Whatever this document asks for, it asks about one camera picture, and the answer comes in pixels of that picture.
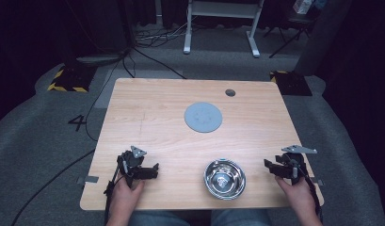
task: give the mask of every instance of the jeans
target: jeans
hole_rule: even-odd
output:
[[[189,226],[189,223],[167,211],[135,211],[129,226]],[[212,226],[266,226],[271,221],[266,209],[213,210]]]

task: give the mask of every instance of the blue circular plate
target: blue circular plate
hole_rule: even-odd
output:
[[[205,102],[194,103],[184,114],[186,124],[200,133],[215,131],[222,123],[222,115],[218,108]]]

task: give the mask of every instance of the light wood tabletop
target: light wood tabletop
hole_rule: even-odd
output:
[[[232,89],[234,96],[225,91]],[[199,133],[184,121],[186,109],[198,102],[216,106],[221,125]],[[136,209],[267,208],[288,202],[274,175],[264,166],[273,163],[281,148],[301,145],[280,91],[272,82],[181,79],[118,79],[99,136],[80,205],[104,210],[106,189],[117,156],[131,146],[146,151],[142,167],[159,163],[157,179],[147,180]],[[214,197],[203,173],[213,160],[226,158],[246,174],[246,188],[234,200]],[[313,171],[307,161],[308,172]],[[317,186],[319,200],[323,196]]]

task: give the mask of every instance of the tripod leg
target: tripod leg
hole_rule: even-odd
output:
[[[275,27],[272,27],[270,28],[267,32],[265,32],[265,34],[263,35],[263,37],[267,37],[267,35],[272,31],[274,30]]]
[[[307,38],[310,38],[309,32],[307,32],[307,29],[304,29],[304,33],[306,33]]]
[[[279,31],[280,31],[280,33],[281,33],[281,36],[282,36],[282,39],[283,39],[283,42],[286,42],[286,39],[285,39],[285,37],[283,36],[283,32],[282,32],[282,30],[278,27],[278,29],[279,29]]]
[[[274,54],[272,54],[269,58],[272,58],[275,54],[277,54],[281,49],[283,49],[283,47],[285,47],[286,45],[288,45],[292,40],[294,40],[296,37],[298,37],[301,33],[303,32],[303,30],[299,30],[297,32],[297,34],[294,35],[294,37],[292,37],[289,41],[287,41],[283,46],[281,46],[278,50],[276,50],[274,52]]]

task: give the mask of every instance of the metal stand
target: metal stand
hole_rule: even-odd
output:
[[[198,16],[217,16],[217,17],[234,17],[253,19],[251,30],[247,31],[248,41],[251,52],[254,57],[259,57],[260,52],[254,40],[254,33],[259,21],[261,7],[252,4],[235,4],[235,3],[218,3],[218,2],[200,2],[189,0],[187,27],[184,43],[184,54],[191,52],[192,39],[192,15]]]
[[[274,54],[272,54],[272,55],[270,56],[270,58],[272,58],[275,54],[277,54],[280,50],[282,50],[282,49],[283,49],[286,45],[288,45],[292,40],[298,39],[298,37],[300,37],[301,33],[303,33],[303,32],[306,32],[306,35],[309,36],[309,35],[307,34],[307,31],[306,31],[305,28],[299,29],[298,32],[294,35],[294,37],[292,37],[290,40],[288,40],[283,46],[281,46],[280,48],[278,48],[278,49],[274,52]]]

